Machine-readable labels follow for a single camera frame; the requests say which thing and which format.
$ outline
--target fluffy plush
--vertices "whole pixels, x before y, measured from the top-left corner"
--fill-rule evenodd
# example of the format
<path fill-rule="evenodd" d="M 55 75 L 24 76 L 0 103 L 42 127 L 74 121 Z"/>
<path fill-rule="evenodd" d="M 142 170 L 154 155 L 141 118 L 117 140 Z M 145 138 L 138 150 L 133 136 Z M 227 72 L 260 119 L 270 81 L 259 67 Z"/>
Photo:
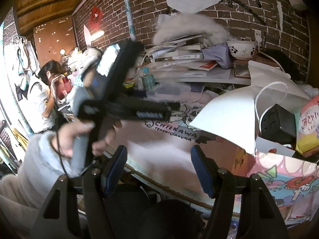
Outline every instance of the fluffy plush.
<path fill-rule="evenodd" d="M 229 32 L 212 18 L 200 14 L 179 14 L 163 22 L 153 38 L 160 45 L 183 36 L 203 34 L 207 45 L 213 46 L 230 40 Z"/>

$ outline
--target screw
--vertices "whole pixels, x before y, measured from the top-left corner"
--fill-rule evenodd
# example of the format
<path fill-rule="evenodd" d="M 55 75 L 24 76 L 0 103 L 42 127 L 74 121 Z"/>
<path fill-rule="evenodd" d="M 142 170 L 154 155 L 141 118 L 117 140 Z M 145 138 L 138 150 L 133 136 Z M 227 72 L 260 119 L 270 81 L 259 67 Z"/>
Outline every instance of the screw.
<path fill-rule="evenodd" d="M 219 168 L 219 169 L 218 169 L 218 172 L 219 172 L 220 174 L 226 174 L 226 173 L 227 173 L 227 170 L 226 170 L 225 168 Z"/>
<path fill-rule="evenodd" d="M 260 176 L 256 173 L 254 173 L 252 176 L 251 176 L 255 181 L 259 180 L 260 179 Z"/>
<path fill-rule="evenodd" d="M 100 169 L 97 169 L 97 168 L 95 168 L 95 169 L 92 170 L 92 174 L 93 174 L 93 175 L 98 175 L 98 174 L 100 174 L 100 172 L 101 172 L 101 170 L 100 170 Z"/>
<path fill-rule="evenodd" d="M 66 180 L 66 175 L 65 174 L 63 174 L 63 175 L 61 175 L 60 177 L 59 177 L 59 180 L 62 182 L 62 181 L 64 181 L 64 180 Z"/>

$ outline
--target woman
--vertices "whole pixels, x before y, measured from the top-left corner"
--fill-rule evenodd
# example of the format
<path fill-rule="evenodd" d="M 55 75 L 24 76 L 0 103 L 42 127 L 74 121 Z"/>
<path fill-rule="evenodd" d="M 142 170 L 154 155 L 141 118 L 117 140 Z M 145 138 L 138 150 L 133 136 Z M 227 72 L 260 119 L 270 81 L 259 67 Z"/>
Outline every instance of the woman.
<path fill-rule="evenodd" d="M 116 122 L 114 126 L 121 127 L 122 124 Z M 74 121 L 63 125 L 58 131 L 63 165 L 70 177 L 77 177 L 81 173 L 80 169 L 70 166 L 74 138 L 89 133 L 93 127 L 92 122 Z M 112 127 L 103 140 L 92 144 L 93 154 L 101 155 L 115 135 L 115 128 Z M 0 182 L 0 238 L 13 239 L 15 232 L 20 238 L 28 238 L 38 210 L 58 177 L 63 174 L 57 134 L 47 131 L 34 135 L 29 141 L 18 175 L 7 175 Z"/>
<path fill-rule="evenodd" d="M 36 111 L 31 120 L 31 127 L 35 133 L 41 133 L 55 126 L 57 114 L 54 111 L 54 97 L 50 90 L 52 80 L 59 76 L 62 67 L 59 62 L 51 60 L 33 75 L 29 83 L 28 100 L 32 102 L 32 109 Z"/>

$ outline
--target black cube socket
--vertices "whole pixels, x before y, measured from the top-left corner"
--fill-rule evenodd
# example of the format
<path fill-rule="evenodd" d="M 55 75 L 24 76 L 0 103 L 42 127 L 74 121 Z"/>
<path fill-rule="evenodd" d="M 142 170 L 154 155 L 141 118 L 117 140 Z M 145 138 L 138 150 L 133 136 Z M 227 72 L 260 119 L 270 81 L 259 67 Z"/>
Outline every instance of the black cube socket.
<path fill-rule="evenodd" d="M 295 116 L 275 104 L 261 120 L 261 137 L 282 145 L 290 144 L 296 138 Z"/>

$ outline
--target purple cloth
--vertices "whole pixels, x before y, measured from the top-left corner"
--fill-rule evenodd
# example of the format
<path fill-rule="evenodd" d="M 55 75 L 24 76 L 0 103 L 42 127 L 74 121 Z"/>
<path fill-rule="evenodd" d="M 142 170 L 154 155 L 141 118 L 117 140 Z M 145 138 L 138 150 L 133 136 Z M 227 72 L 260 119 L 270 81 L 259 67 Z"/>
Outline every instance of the purple cloth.
<path fill-rule="evenodd" d="M 210 48 L 202 49 L 204 60 L 215 60 L 221 68 L 229 69 L 233 67 L 232 60 L 229 57 L 227 43 L 217 44 Z"/>

